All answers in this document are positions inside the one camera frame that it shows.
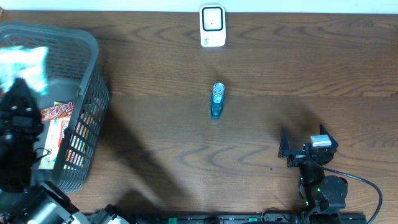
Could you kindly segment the white barcode scanner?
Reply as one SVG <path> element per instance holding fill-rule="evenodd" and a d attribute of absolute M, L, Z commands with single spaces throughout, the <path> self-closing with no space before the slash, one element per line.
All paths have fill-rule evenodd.
<path fill-rule="evenodd" d="M 222 47 L 226 43 L 226 13 L 219 4 L 204 5 L 200 14 L 200 43 L 202 47 Z"/>

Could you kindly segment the grey plastic basket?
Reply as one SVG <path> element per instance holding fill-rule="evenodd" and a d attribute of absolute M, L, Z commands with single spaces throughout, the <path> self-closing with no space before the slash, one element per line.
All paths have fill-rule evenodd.
<path fill-rule="evenodd" d="M 39 170 L 34 165 L 35 180 L 50 180 L 65 193 L 80 189 L 86 182 L 93 161 L 100 130 L 109 105 L 109 90 L 97 64 L 99 46 L 86 31 L 24 22 L 1 23 L 1 46 L 48 47 L 47 94 L 37 99 L 39 108 L 49 108 L 56 101 L 75 102 L 69 125 L 64 130 L 53 170 Z M 45 142 L 50 122 L 34 148 L 45 157 Z"/>

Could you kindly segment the blue mouthwash bottle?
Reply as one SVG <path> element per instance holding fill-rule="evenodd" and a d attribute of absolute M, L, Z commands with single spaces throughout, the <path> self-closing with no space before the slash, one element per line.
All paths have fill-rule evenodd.
<path fill-rule="evenodd" d="M 225 86 L 223 83 L 215 83 L 211 93 L 211 117 L 219 119 L 224 105 Z"/>

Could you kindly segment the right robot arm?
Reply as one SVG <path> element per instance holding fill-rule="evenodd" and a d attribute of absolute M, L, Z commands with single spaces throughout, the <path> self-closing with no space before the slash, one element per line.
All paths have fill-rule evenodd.
<path fill-rule="evenodd" d="M 310 137 L 301 150 L 293 150 L 287 133 L 282 131 L 278 157 L 287 160 L 287 167 L 300 170 L 300 196 L 318 212 L 338 212 L 346 207 L 348 182 L 336 175 L 325 175 L 325 165 L 337 152 L 339 144 L 324 125 L 320 134 Z"/>

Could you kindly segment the yellow snack bag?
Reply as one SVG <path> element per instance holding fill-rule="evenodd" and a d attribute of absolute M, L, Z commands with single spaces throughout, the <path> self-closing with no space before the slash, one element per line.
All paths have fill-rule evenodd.
<path fill-rule="evenodd" d="M 45 157 L 41 158 L 39 170 L 53 170 L 60 149 L 64 130 L 68 127 L 70 117 L 62 117 L 50 121 L 49 131 L 45 142 Z"/>

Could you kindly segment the teal wet wipes pack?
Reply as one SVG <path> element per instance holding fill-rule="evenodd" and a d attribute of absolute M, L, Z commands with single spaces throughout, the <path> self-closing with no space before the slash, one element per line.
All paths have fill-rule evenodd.
<path fill-rule="evenodd" d="M 46 95 L 48 47 L 1 47 L 1 89 L 7 93 L 17 78 L 22 78 L 36 95 Z"/>

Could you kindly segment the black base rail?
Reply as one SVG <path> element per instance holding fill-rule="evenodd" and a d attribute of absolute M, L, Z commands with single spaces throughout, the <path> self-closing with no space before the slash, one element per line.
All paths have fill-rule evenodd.
<path fill-rule="evenodd" d="M 313 214 L 308 220 L 299 214 L 285 213 L 277 208 L 268 208 L 262 213 L 252 214 L 128 214 L 121 209 L 108 205 L 106 208 L 87 215 L 89 223 L 130 223 L 130 224 L 303 224 L 303 223 L 340 223 L 365 224 L 367 219 L 362 214 Z"/>

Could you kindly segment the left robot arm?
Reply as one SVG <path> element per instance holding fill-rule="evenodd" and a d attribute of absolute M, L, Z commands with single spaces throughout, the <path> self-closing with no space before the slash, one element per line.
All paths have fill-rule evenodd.
<path fill-rule="evenodd" d="M 39 161 L 34 144 L 43 130 L 29 87 L 15 79 L 1 100 L 1 223 L 88 223 L 55 184 L 32 178 Z"/>

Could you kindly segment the red chocolate bar wrapper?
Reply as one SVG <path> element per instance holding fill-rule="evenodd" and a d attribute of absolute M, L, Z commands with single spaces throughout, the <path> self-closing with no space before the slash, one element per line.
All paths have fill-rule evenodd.
<path fill-rule="evenodd" d="M 46 121 L 51 121 L 53 119 L 59 119 L 64 117 L 70 118 L 73 113 L 74 107 L 75 107 L 74 101 L 68 103 L 62 103 L 56 101 L 52 107 L 40 110 L 41 121 L 46 122 Z"/>

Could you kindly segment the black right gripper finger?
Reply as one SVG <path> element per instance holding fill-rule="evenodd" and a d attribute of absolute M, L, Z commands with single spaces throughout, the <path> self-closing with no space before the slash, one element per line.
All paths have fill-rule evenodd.
<path fill-rule="evenodd" d="M 279 152 L 288 152 L 288 151 L 290 151 L 289 141 L 287 139 L 287 134 L 285 132 L 285 129 L 282 128 Z"/>
<path fill-rule="evenodd" d="M 332 135 L 327 131 L 326 127 L 323 124 L 320 124 L 320 134 L 327 135 L 331 141 L 331 146 L 333 148 L 338 148 L 337 141 L 332 137 Z"/>

